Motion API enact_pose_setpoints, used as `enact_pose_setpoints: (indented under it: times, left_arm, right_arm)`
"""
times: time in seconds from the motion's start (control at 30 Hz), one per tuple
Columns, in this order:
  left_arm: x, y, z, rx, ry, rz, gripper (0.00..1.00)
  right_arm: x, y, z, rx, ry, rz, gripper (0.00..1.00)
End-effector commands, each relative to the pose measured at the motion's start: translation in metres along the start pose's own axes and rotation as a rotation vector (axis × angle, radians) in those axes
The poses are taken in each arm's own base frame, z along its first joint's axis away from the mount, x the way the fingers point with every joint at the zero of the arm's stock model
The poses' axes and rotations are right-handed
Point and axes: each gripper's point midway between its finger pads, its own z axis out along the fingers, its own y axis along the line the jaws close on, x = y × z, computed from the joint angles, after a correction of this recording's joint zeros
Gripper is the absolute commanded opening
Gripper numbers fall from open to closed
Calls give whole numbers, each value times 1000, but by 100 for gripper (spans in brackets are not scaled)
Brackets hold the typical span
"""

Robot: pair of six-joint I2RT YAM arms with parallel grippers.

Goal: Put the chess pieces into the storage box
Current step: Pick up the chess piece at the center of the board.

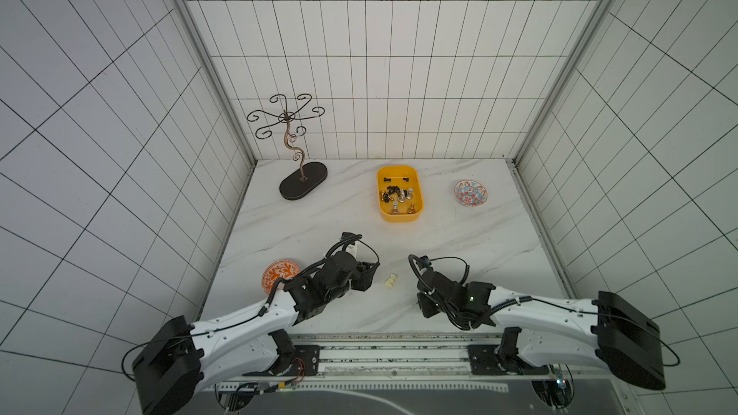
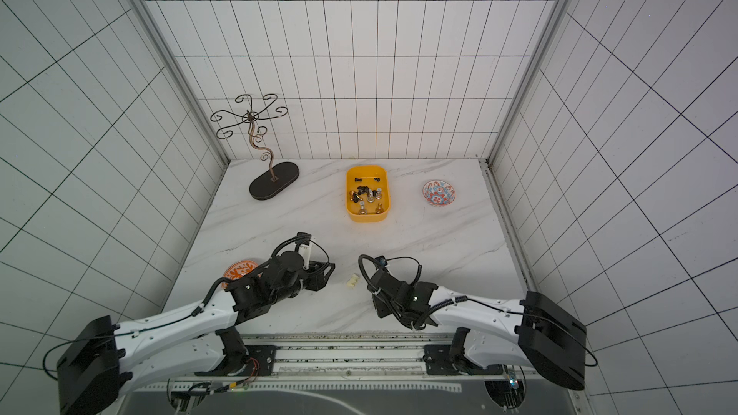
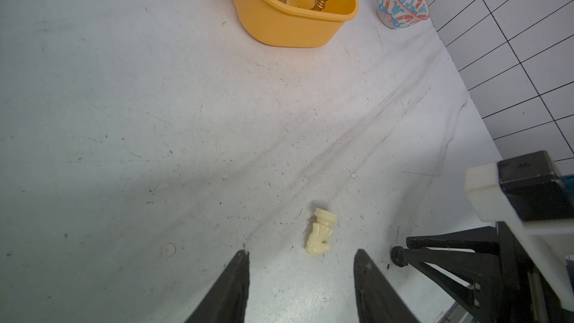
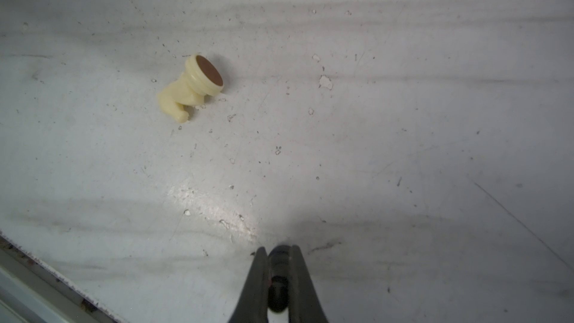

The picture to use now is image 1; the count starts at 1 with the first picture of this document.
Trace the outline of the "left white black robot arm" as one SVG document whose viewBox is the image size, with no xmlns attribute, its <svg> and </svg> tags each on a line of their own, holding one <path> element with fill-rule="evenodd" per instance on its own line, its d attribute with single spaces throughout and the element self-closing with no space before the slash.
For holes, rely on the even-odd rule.
<svg viewBox="0 0 738 415">
<path fill-rule="evenodd" d="M 169 320 L 132 362 L 142 413 L 174 414 L 230 378 L 286 372 L 298 359 L 289 329 L 348 291 L 367 290 L 379 266 L 358 261 L 345 244 L 293 278 L 276 280 L 261 302 L 211 320 Z"/>
</svg>

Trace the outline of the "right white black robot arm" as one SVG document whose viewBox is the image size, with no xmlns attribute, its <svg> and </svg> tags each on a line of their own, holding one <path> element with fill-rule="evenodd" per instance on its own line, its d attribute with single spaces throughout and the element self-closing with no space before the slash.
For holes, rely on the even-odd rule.
<svg viewBox="0 0 738 415">
<path fill-rule="evenodd" d="M 432 269 L 418 277 L 418 303 L 427 318 L 443 314 L 463 332 L 502 331 L 492 364 L 521 375 L 550 365 L 607 370 L 632 386 L 666 387 L 657 324 L 619 295 L 565 300 L 515 292 L 489 282 L 461 284 Z"/>
</svg>

